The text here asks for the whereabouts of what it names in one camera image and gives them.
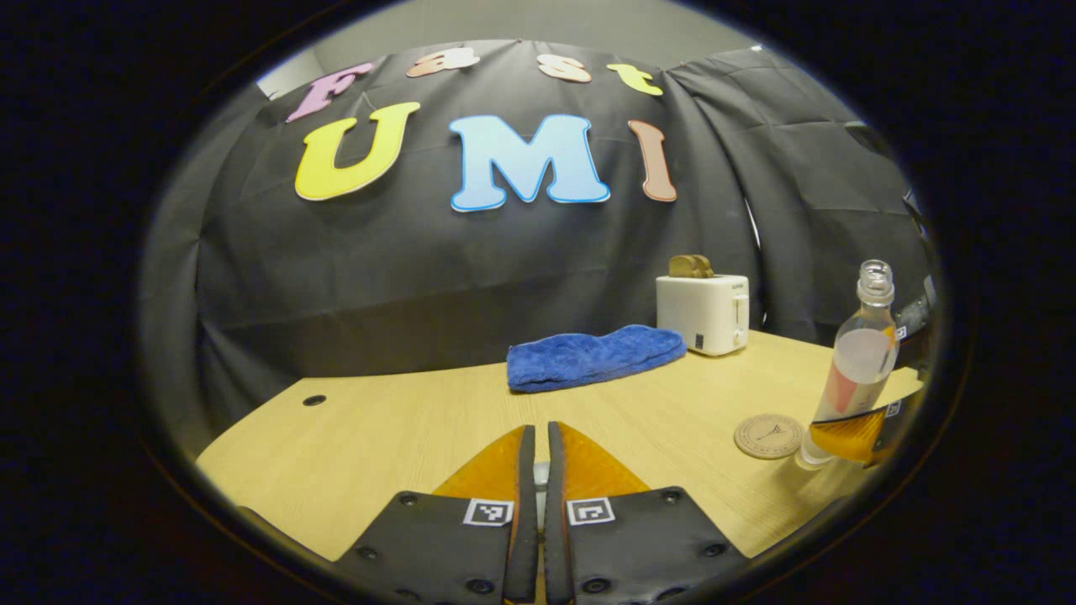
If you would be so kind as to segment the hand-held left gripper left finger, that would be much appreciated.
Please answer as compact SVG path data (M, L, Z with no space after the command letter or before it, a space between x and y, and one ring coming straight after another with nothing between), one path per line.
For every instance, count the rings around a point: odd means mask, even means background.
M335 569L410 604L535 601L535 430L493 440L430 493L399 492Z

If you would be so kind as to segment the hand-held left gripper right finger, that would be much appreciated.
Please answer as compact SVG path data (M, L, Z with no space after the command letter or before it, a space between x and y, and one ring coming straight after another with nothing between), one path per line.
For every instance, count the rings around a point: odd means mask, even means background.
M566 423L548 425L550 604L659 604L748 566L683 487L651 489Z

